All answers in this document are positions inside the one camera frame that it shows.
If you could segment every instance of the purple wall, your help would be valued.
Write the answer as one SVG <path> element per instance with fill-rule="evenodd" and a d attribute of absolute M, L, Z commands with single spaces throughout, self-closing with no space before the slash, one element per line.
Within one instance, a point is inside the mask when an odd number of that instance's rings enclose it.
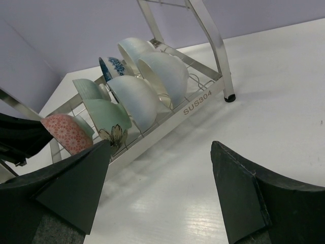
<path fill-rule="evenodd" d="M 0 86 L 39 111 L 59 84 L 59 75 L 3 19 L 0 33 Z M 1 100 L 0 112 L 21 116 Z"/>
<path fill-rule="evenodd" d="M 204 2 L 223 38 L 325 17 L 323 0 Z M 207 42 L 191 11 L 150 5 L 166 43 L 184 47 Z M 99 56 L 120 57 L 116 43 L 123 38 L 152 38 L 136 0 L 1 1 L 0 16 L 23 37 L 1 24 L 2 59 L 11 58 L 17 69 L 13 72 L 2 60 L 0 85 L 35 110 L 45 104 L 59 76 L 97 66 Z"/>

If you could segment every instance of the rack leg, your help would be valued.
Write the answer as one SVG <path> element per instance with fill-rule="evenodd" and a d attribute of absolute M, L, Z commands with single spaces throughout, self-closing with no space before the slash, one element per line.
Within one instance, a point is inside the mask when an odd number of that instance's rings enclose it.
<path fill-rule="evenodd" d="M 151 9 L 149 7 L 149 4 L 145 0 L 138 0 L 138 4 L 140 6 L 140 9 L 143 13 L 143 16 L 145 17 L 149 28 L 154 36 L 154 38 L 157 41 L 160 41 L 161 43 L 164 43 L 163 36 L 161 35 L 158 25 L 156 23 L 156 20 L 153 17 L 153 14 L 151 12 Z"/>
<path fill-rule="evenodd" d="M 226 102 L 233 102 L 236 99 L 232 77 L 229 68 L 227 52 L 220 32 L 213 22 L 211 15 L 205 7 L 202 0 L 188 0 L 189 6 L 192 9 L 194 16 L 199 22 L 205 35 L 207 36 L 213 50 L 215 61 L 217 63 L 218 71 L 222 74 L 224 80 L 223 90 L 224 100 Z"/>
<path fill-rule="evenodd" d="M 16 109 L 18 112 L 21 112 L 28 119 L 31 120 L 41 120 L 42 117 L 33 111 L 31 108 L 27 107 L 25 104 L 16 99 L 9 92 L 0 87 L 0 99 L 7 103 L 12 108 Z"/>

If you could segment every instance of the dish rack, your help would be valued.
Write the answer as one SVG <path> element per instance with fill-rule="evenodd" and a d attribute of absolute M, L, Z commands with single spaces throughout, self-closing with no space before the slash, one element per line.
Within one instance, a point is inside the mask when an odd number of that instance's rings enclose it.
<path fill-rule="evenodd" d="M 170 109 L 161 104 L 155 123 L 147 131 L 140 131 L 135 123 L 133 123 L 132 128 L 128 131 L 128 138 L 125 145 L 112 158 L 110 170 L 107 173 L 106 179 L 115 175 L 119 170 L 135 160 L 138 156 L 157 143 L 189 116 L 198 111 L 219 92 L 223 91 L 226 102 L 232 102 L 236 98 L 223 40 L 202 0 L 184 0 L 184 5 L 154 0 L 137 1 L 154 36 L 150 42 L 157 50 L 179 57 L 188 68 L 190 74 L 188 79 L 188 88 L 183 102 L 176 108 Z M 149 2 L 153 4 L 166 4 L 192 10 L 211 44 L 218 72 L 164 43 L 163 37 L 150 10 Z M 95 83 L 102 83 L 106 85 L 103 76 L 97 79 Z M 7 92 L 3 91 L 3 89 L 1 91 L 6 95 L 0 96 L 0 98 L 6 98 L 3 100 L 9 105 L 25 114 L 30 119 L 41 118 L 31 109 L 21 104 Z M 72 116 L 80 115 L 94 129 L 94 125 L 82 103 L 79 94 L 72 97 L 49 115 L 58 113 L 66 113 Z M 95 133 L 93 139 L 94 143 L 101 140 L 97 133 Z M 52 140 L 50 142 L 50 147 L 53 163 L 70 156 L 69 153 L 56 140 Z"/>

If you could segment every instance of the flower ornament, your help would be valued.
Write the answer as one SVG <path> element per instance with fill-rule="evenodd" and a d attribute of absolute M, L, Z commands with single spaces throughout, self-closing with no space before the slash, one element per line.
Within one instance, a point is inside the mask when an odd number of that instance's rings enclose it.
<path fill-rule="evenodd" d="M 99 136 L 103 140 L 109 140 L 111 142 L 112 155 L 114 155 L 125 143 L 127 138 L 127 130 L 123 132 L 122 127 L 120 125 L 116 125 L 112 127 L 111 133 L 104 129 L 100 129 Z"/>

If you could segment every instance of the blue floral bowl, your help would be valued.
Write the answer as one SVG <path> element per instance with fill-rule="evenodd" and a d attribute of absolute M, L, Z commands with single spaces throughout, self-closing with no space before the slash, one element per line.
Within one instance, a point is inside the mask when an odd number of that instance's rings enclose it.
<path fill-rule="evenodd" d="M 100 66 L 106 82 L 122 75 L 134 75 L 132 70 L 115 57 L 100 57 Z"/>

